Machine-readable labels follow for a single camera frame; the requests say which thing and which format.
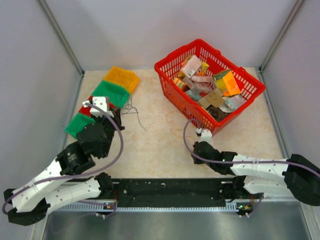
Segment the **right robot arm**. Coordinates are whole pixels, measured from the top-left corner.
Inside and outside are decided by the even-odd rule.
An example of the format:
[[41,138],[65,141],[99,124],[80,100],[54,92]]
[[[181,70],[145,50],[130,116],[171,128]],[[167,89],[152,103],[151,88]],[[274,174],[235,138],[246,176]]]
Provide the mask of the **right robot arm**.
[[292,195],[304,204],[320,205],[320,169],[300,154],[268,160],[220,152],[206,141],[196,141],[191,156],[196,165],[206,164],[221,175],[242,177],[233,185],[239,198],[260,193]]

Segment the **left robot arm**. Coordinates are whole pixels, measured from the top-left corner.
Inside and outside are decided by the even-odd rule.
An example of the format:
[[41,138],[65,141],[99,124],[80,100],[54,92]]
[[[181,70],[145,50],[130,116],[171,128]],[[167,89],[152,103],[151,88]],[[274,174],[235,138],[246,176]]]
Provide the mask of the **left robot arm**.
[[111,177],[103,169],[89,173],[94,158],[106,158],[115,132],[124,130],[121,109],[103,110],[76,134],[69,144],[39,175],[24,186],[4,191],[4,210],[8,221],[20,226],[33,225],[55,210],[86,199],[109,198],[114,192]]

